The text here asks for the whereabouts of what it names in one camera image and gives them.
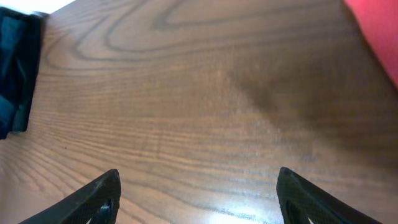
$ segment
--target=red object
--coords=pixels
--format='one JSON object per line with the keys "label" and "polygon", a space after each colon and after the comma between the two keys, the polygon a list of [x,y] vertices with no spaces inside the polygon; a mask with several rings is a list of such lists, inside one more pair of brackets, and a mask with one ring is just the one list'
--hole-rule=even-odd
{"label": "red object", "polygon": [[398,88],[398,0],[345,0]]}

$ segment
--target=brown wooden surface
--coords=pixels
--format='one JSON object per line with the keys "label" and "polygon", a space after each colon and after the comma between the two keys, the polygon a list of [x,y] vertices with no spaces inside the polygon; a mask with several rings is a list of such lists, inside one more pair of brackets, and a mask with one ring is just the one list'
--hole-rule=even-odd
{"label": "brown wooden surface", "polygon": [[118,223],[282,223],[286,166],[395,223],[397,135],[397,93],[341,1],[77,0],[49,19],[0,171],[56,201],[117,168]]}

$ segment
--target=black fabric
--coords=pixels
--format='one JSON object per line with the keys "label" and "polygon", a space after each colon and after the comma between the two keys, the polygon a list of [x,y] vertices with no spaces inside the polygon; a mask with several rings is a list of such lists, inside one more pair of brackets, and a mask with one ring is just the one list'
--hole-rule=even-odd
{"label": "black fabric", "polygon": [[39,68],[41,18],[0,7],[0,139],[26,131]]}

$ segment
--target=table surface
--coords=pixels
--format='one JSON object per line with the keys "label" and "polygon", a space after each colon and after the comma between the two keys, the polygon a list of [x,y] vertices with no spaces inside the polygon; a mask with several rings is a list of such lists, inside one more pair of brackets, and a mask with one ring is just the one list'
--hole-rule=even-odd
{"label": "table surface", "polygon": [[77,0],[48,20],[0,173],[53,203],[118,169],[118,223],[282,223],[289,167],[394,223],[397,135],[397,92],[341,1]]}

